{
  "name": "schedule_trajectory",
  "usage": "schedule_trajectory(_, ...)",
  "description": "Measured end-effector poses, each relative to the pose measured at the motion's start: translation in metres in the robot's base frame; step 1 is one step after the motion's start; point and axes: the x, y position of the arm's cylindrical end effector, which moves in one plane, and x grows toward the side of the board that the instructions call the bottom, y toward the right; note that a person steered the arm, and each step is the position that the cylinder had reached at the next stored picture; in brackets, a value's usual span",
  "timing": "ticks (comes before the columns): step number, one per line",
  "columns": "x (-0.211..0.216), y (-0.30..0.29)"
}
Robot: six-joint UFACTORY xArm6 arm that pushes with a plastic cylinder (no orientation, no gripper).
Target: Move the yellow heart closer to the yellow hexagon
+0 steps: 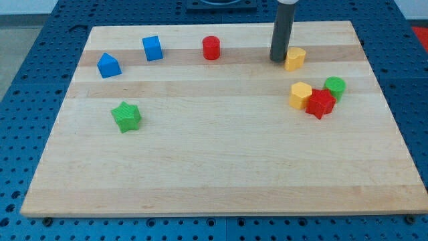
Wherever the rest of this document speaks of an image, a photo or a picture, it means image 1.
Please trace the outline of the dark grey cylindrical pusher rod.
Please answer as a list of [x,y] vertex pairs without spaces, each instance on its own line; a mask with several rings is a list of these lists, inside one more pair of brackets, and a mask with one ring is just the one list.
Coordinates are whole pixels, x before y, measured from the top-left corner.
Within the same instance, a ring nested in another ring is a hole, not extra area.
[[274,62],[283,62],[286,59],[292,26],[294,22],[296,2],[279,2],[276,18],[274,21],[274,30],[272,33],[272,42],[270,46],[270,60]]

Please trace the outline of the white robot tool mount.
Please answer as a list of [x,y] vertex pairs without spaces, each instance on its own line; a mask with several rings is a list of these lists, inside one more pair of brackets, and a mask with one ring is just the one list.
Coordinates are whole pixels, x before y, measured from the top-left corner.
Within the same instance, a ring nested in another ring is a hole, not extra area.
[[278,0],[281,4],[296,4],[299,0]]

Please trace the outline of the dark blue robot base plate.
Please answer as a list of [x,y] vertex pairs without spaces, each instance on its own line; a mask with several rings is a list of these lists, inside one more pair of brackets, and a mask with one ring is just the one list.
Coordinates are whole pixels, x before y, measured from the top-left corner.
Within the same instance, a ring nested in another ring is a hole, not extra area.
[[187,12],[216,10],[255,10],[256,0],[185,0]]

